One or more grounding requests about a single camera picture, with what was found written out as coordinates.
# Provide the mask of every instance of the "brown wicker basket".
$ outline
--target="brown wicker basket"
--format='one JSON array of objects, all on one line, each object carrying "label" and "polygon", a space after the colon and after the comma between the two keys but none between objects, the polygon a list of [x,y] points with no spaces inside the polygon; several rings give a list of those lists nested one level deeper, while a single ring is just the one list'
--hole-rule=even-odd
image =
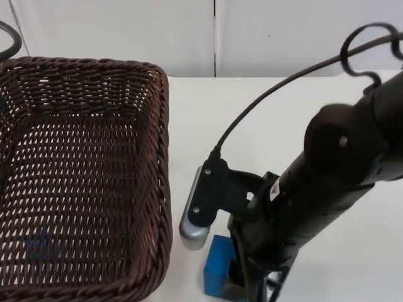
[{"label": "brown wicker basket", "polygon": [[138,301],[172,244],[155,65],[0,63],[0,301]]}]

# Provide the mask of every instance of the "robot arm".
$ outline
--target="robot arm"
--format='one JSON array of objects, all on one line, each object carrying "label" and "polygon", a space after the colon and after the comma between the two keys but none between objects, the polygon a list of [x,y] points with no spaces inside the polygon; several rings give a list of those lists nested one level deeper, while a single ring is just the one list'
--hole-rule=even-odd
[{"label": "robot arm", "polygon": [[202,247],[217,211],[228,211],[238,286],[250,302],[266,301],[268,288],[275,301],[301,247],[377,181],[403,177],[402,120],[403,72],[366,89],[354,106],[323,107],[307,127],[303,152],[280,177],[232,171],[213,151],[179,227],[185,245]]}]

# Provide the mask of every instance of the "white table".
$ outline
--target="white table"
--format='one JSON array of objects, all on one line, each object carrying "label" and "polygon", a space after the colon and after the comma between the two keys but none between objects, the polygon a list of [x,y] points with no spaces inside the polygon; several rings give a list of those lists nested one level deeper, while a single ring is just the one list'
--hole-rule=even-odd
[{"label": "white table", "polygon": [[[388,79],[397,71],[380,72]],[[196,169],[229,123],[280,78],[170,78],[169,177],[174,227],[171,263],[146,301],[219,301],[203,294],[203,266],[214,234],[227,235],[219,213],[203,249],[186,250],[178,225]],[[263,101],[222,150],[230,168],[281,174],[302,151],[306,126],[327,103],[355,103],[368,79],[306,77]],[[301,251],[280,302],[402,301],[403,181],[378,183]]]}]

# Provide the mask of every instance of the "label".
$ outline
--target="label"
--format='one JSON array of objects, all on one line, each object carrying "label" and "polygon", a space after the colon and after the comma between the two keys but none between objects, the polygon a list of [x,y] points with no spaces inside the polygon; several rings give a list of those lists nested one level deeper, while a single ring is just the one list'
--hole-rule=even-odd
[{"label": "label", "polygon": [[270,189],[270,201],[273,201],[280,193],[280,178],[272,185]]}]

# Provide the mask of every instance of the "blue cube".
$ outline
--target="blue cube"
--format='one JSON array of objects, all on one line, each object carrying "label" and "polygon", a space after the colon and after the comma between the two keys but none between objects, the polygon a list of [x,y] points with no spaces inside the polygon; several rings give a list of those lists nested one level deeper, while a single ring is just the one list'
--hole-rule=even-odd
[{"label": "blue cube", "polygon": [[203,271],[206,295],[222,298],[221,289],[232,259],[235,259],[235,250],[231,238],[214,235]]}]

